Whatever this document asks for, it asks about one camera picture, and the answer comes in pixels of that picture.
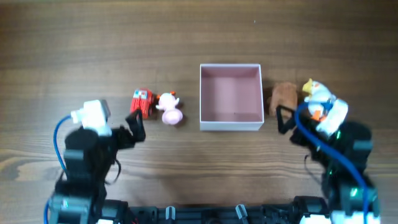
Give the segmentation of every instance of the brown plush toy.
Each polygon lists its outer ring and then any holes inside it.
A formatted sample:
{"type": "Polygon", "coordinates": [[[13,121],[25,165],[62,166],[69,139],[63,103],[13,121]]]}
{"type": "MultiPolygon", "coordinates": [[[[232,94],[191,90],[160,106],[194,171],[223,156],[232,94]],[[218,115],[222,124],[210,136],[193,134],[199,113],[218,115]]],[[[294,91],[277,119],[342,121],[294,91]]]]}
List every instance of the brown plush toy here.
{"type": "MultiPolygon", "coordinates": [[[[268,99],[269,114],[276,115],[278,105],[295,110],[297,108],[297,86],[290,82],[276,83],[272,89],[272,96],[268,99]]],[[[291,113],[282,110],[282,116],[290,118],[291,113]]]]}

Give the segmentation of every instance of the open box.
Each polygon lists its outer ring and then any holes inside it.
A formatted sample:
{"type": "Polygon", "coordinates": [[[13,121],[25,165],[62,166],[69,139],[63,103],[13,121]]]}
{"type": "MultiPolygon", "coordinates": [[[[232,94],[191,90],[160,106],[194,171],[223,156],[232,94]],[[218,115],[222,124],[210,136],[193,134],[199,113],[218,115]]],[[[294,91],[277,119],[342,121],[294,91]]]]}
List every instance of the open box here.
{"type": "Polygon", "coordinates": [[[259,64],[200,65],[201,131],[257,131],[262,124],[259,64]]]}

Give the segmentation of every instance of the blue cable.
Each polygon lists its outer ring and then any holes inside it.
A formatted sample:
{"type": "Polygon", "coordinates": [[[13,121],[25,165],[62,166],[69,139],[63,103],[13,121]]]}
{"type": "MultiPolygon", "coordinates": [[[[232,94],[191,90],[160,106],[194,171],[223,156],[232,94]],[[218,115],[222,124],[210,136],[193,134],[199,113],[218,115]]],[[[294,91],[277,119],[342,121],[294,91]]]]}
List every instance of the blue cable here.
{"type": "MultiPolygon", "coordinates": [[[[311,102],[311,104],[324,104],[322,102],[311,102]]],[[[297,128],[310,140],[315,146],[319,146],[320,150],[322,150],[328,156],[340,161],[346,169],[351,173],[357,183],[363,188],[363,218],[364,224],[368,223],[368,186],[365,183],[365,180],[361,177],[361,174],[355,168],[353,163],[348,160],[344,155],[340,152],[336,151],[332,147],[325,144],[323,141],[319,140],[316,136],[314,136],[310,131],[304,128],[303,124],[300,122],[300,112],[308,108],[308,103],[302,103],[297,107],[297,110],[294,114],[294,120],[296,122],[297,128]]]]}
{"type": "Polygon", "coordinates": [[[45,203],[44,207],[44,224],[49,224],[49,201],[45,203]]]}
{"type": "Polygon", "coordinates": [[[72,117],[71,117],[70,115],[68,115],[68,116],[62,118],[62,119],[58,122],[58,124],[56,125],[56,127],[55,127],[55,129],[54,129],[54,137],[53,137],[55,153],[57,154],[58,160],[60,161],[61,167],[62,167],[62,169],[63,169],[64,171],[67,171],[67,168],[65,167],[65,164],[63,163],[62,158],[61,158],[60,151],[58,150],[57,134],[58,134],[58,129],[60,129],[61,124],[62,124],[64,121],[66,121],[66,120],[68,120],[68,119],[70,119],[70,118],[72,118],[72,117]]]}

